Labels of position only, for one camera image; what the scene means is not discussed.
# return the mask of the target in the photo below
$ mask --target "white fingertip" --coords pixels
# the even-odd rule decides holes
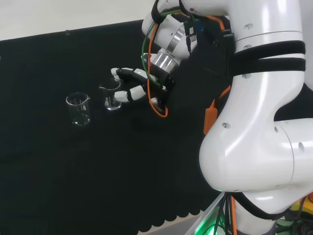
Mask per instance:
[[[119,81],[120,78],[119,78],[119,76],[118,76],[117,73],[116,73],[117,70],[118,70],[118,68],[113,68],[113,69],[111,69],[111,74],[114,76],[114,79],[115,79],[115,80]]]
[[[133,100],[138,100],[146,95],[142,86],[136,86],[134,88],[131,88],[131,94]]]
[[[119,102],[123,102],[123,103],[129,102],[129,100],[127,99],[127,92],[126,91],[115,92],[114,98]]]

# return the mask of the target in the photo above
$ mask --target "small glass beaker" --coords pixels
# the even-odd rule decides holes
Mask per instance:
[[[67,99],[67,107],[71,121],[76,126],[84,126],[90,123],[90,97],[81,92],[70,94]]]
[[[110,78],[106,82],[102,82],[99,86],[102,91],[104,107],[108,110],[117,110],[122,106],[122,102],[115,99],[114,94],[121,90],[120,80]]]

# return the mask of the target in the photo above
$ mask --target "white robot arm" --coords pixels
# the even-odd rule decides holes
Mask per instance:
[[[313,120],[274,122],[277,110],[294,100],[304,83],[305,49],[299,1],[156,3],[159,13],[180,8],[198,17],[229,16],[236,41],[234,58],[238,61],[234,61],[228,101],[201,145],[201,170],[211,187],[240,193],[262,213],[284,212],[313,191]],[[149,14],[142,25],[144,34],[152,23]],[[162,50],[151,59],[152,64],[168,73],[189,56],[182,29],[182,23],[167,16],[155,37]],[[140,95],[136,97],[143,97],[144,92],[138,90]],[[243,200],[236,202],[238,231],[271,234],[275,221],[253,215],[243,204]]]

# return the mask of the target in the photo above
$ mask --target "black velcro strap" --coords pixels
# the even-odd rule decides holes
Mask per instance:
[[[165,20],[166,16],[161,16],[159,11],[157,10],[157,3],[158,3],[158,0],[156,0],[155,4],[153,5],[151,16],[155,23],[161,24]]]
[[[116,70],[116,74],[119,76],[120,79],[124,80],[125,82],[134,81],[138,82],[140,85],[145,84],[147,79],[138,73],[135,73],[134,70],[124,70],[118,69]]]
[[[181,0],[179,0],[179,7],[180,7],[181,11],[182,11],[185,15],[189,16],[189,12],[188,12],[187,9],[185,8],[185,6],[182,4]]]
[[[264,212],[263,210],[261,210],[260,208],[258,208],[252,202],[250,202],[250,200],[247,199],[247,197],[242,192],[234,192],[234,193],[231,193],[231,195],[245,210],[247,210],[250,214],[260,219],[267,219],[267,220],[275,221],[283,217],[289,211],[289,209],[287,209],[284,212],[281,212],[279,214],[268,214]]]
[[[233,61],[231,63],[230,74],[237,76],[255,72],[274,71],[305,71],[306,61],[302,58],[272,58],[252,60],[247,62]]]
[[[305,43],[303,41],[285,41],[251,47],[247,50],[239,51],[234,55],[234,60],[249,61],[277,55],[305,53]]]
[[[133,98],[132,98],[132,93],[131,93],[131,90],[128,90],[127,91],[127,99],[129,100],[129,102],[133,102]]]

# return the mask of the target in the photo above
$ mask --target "table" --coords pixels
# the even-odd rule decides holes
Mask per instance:
[[[219,194],[198,160],[205,108],[228,86],[217,48],[200,37],[182,62],[167,119],[147,100],[103,109],[110,68],[141,67],[141,23],[0,43],[1,233],[135,235]],[[65,98],[77,91],[92,100],[88,129],[69,122]],[[305,86],[276,119],[313,117],[312,104]]]

